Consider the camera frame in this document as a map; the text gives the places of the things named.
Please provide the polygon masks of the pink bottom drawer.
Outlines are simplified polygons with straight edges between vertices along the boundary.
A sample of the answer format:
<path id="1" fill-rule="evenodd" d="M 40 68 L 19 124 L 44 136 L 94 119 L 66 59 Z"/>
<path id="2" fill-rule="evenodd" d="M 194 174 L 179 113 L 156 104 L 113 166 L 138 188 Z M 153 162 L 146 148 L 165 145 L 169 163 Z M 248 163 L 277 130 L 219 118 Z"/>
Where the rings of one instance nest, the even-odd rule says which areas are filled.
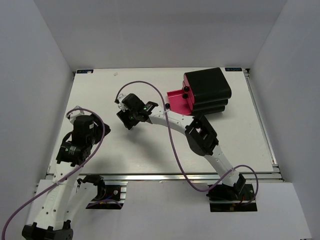
<path id="1" fill-rule="evenodd" d="M 183 93 L 183 89 L 166 93 L 168 103 L 170 104 L 170 110 L 181 115 L 191 116 L 192 111 L 189 108 L 187 100 L 183 98 Z"/>

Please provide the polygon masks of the pink drawer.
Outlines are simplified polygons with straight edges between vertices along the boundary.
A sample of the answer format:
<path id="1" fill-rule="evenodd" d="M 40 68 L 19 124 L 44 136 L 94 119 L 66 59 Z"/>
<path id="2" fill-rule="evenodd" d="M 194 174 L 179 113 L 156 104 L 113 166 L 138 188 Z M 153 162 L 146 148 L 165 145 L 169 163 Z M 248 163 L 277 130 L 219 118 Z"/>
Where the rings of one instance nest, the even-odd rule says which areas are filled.
<path id="1" fill-rule="evenodd" d="M 183 90 L 186 94 L 188 94 L 188 97 L 192 100 L 195 101 L 195 96 L 191 87 L 191 84 L 187 78 L 187 76 L 184 74 L 183 75 L 183 82 L 182 82 Z"/>
<path id="2" fill-rule="evenodd" d="M 189 108 L 187 100 L 183 98 L 183 93 L 183 89 L 166 93 L 168 103 L 170 104 L 170 110 L 181 115 L 191 116 L 192 111 Z"/>
<path id="3" fill-rule="evenodd" d="M 194 110 L 195 100 L 192 101 L 192 100 L 189 98 L 188 94 L 186 94 L 186 93 L 184 92 L 183 86 L 182 86 L 182 90 L 183 90 L 182 97 L 187 100 L 187 103 L 188 103 L 188 105 L 189 105 L 190 110 L 193 111 L 193 110 Z"/>

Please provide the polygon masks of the pink top drawer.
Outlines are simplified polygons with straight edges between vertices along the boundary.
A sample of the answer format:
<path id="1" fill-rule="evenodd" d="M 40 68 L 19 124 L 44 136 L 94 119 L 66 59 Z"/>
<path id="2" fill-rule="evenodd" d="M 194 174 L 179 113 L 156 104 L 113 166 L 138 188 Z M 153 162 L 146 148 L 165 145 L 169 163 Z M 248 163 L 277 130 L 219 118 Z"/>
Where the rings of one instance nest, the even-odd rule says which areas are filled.
<path id="1" fill-rule="evenodd" d="M 183 82 L 182 82 L 183 90 L 186 94 L 188 94 L 188 97 L 192 100 L 195 101 L 195 96 L 191 87 L 191 84 L 187 78 L 187 76 L 184 74 L 183 75 Z"/>

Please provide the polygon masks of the black drawer cabinet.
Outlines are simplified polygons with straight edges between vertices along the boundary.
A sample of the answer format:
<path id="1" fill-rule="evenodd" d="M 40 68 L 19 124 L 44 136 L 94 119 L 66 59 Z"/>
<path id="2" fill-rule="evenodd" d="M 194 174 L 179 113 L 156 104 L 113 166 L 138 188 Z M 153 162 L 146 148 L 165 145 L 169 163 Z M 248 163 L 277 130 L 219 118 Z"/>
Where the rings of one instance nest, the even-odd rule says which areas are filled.
<path id="1" fill-rule="evenodd" d="M 209 68 L 184 73 L 194 94 L 192 116 L 223 112 L 232 90 L 221 68 Z"/>

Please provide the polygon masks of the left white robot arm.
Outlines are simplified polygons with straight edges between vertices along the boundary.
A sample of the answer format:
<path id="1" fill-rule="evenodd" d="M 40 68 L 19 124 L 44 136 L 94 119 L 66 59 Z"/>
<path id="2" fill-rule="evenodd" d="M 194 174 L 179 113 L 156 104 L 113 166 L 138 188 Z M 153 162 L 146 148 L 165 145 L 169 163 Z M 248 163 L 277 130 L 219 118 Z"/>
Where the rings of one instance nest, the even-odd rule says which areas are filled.
<path id="1" fill-rule="evenodd" d="M 45 201 L 31 224 L 26 224 L 26 240 L 71 240 L 76 219 L 92 199 L 105 196 L 106 187 L 99 175 L 79 178 L 83 167 L 97 153 L 110 127 L 89 109 L 75 107 L 66 114 L 72 131 L 63 138 L 56 156 L 52 184 L 36 195 Z"/>

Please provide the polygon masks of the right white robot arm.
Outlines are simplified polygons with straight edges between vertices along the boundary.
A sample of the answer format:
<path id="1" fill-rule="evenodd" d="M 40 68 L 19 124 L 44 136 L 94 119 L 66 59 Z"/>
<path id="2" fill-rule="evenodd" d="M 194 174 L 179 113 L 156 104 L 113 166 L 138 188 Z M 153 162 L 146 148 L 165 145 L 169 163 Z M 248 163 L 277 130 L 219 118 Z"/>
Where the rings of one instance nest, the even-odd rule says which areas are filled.
<path id="1" fill-rule="evenodd" d="M 218 135 L 204 115 L 182 115 L 171 111 L 168 103 L 162 106 L 152 101 L 144 103 L 133 93 L 119 93 L 115 103 L 120 109 L 117 116 L 128 130 L 138 123 L 149 123 L 183 134 L 190 149 L 204 157 L 222 178 L 222 184 L 218 188 L 222 195 L 230 201 L 243 195 L 246 180 L 224 155 L 219 146 Z"/>

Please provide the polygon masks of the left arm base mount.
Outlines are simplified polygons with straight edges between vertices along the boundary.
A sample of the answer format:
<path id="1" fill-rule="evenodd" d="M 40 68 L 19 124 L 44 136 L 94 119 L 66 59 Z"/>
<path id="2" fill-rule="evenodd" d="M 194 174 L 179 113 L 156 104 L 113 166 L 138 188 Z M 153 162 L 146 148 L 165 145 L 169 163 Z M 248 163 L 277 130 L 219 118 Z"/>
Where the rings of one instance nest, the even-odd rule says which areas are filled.
<path id="1" fill-rule="evenodd" d="M 105 181 L 104 190 L 87 205 L 90 210 L 120 210 L 125 203 L 127 182 Z"/>

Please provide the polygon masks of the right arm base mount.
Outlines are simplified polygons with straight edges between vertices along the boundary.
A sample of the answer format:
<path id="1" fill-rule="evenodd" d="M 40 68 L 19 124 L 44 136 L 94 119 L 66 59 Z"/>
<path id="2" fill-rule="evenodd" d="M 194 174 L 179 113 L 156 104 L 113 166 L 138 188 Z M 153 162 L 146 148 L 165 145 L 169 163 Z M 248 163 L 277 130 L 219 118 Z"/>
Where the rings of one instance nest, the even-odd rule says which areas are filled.
<path id="1" fill-rule="evenodd" d="M 246 183 L 238 196 L 227 193 L 221 184 L 217 185 L 206 196 L 212 213 L 257 212 L 255 191 L 252 184 Z"/>

